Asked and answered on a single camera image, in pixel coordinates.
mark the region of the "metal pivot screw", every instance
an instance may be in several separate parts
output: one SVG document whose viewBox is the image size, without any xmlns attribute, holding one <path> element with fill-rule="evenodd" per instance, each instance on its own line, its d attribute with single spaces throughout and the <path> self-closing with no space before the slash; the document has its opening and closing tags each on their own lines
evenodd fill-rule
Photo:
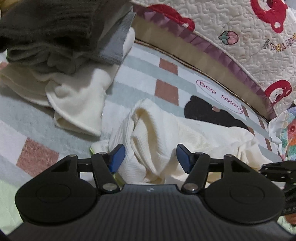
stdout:
<svg viewBox="0 0 296 241">
<path fill-rule="evenodd" d="M 198 189 L 198 186 L 195 184 L 195 183 L 186 183 L 184 185 L 184 188 L 187 190 L 187 191 L 196 191 Z"/>
<path fill-rule="evenodd" d="M 117 189 L 117 185 L 114 183 L 105 183 L 103 189 L 106 191 L 114 191 Z"/>
</svg>

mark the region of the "light green fabric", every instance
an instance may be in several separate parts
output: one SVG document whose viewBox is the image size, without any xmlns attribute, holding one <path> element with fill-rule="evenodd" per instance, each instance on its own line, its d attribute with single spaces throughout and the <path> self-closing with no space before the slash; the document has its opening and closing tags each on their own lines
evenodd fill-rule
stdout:
<svg viewBox="0 0 296 241">
<path fill-rule="evenodd" d="M 288 223 L 284 216 L 279 217 L 278 224 L 281 225 L 289 233 L 296 234 L 296 227 L 294 227 L 290 223 Z"/>
<path fill-rule="evenodd" d="M 22 219 L 15 206 L 17 190 L 17 187 L 0 180 L 0 229 L 6 235 L 22 223 Z"/>
</svg>

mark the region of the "strawberry embroidery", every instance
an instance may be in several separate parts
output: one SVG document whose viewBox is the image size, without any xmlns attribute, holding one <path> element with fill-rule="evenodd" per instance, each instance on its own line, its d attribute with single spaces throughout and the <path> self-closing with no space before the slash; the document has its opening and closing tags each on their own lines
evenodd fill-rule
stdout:
<svg viewBox="0 0 296 241">
<path fill-rule="evenodd" d="M 238 42 L 239 36 L 233 31 L 224 31 L 220 36 L 222 43 L 225 45 L 232 45 Z"/>
</svg>

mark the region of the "cream towel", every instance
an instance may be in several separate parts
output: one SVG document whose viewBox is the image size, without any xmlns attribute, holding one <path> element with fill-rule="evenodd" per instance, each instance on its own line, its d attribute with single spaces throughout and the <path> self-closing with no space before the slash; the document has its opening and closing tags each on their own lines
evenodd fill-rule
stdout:
<svg viewBox="0 0 296 241">
<path fill-rule="evenodd" d="M 123 45 L 123 56 L 130 50 L 134 40 L 135 31 L 130 28 Z M 118 65 L 90 61 L 74 75 L 66 75 L 39 74 L 26 67 L 9 64 L 1 70 L 0 78 L 24 99 L 52 107 L 58 127 L 100 136 L 106 90 L 118 68 Z"/>
<path fill-rule="evenodd" d="M 254 169 L 271 163 L 249 131 L 176 117 L 149 99 L 140 100 L 132 108 L 109 141 L 96 142 L 91 148 L 95 153 L 110 152 L 119 143 L 124 144 L 126 156 L 118 173 L 129 184 L 163 184 L 166 177 L 185 181 L 188 175 L 176 158 L 178 144 L 212 158 L 232 154 Z M 209 174 L 209 182 L 217 179 L 219 175 Z"/>
</svg>

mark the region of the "clothing pile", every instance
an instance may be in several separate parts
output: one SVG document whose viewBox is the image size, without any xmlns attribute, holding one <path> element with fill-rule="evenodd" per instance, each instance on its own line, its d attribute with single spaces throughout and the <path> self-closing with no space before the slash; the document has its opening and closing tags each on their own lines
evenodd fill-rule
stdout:
<svg viewBox="0 0 296 241">
<path fill-rule="evenodd" d="M 128 0 L 22 0 L 0 20 L 1 80 L 24 99 L 52 107 L 61 128 L 101 134 L 106 90 L 130 50 Z"/>
<path fill-rule="evenodd" d="M 128 184 L 182 185 L 188 175 L 176 157 L 178 144 L 211 158 L 223 159 L 225 154 L 232 154 L 255 170 L 271 163 L 248 130 L 177 117 L 149 99 L 139 100 L 110 138 L 94 143 L 91 151 L 109 153 L 120 143 L 126 155 L 116 178 Z M 208 182 L 220 178 L 221 174 L 210 173 Z"/>
</svg>

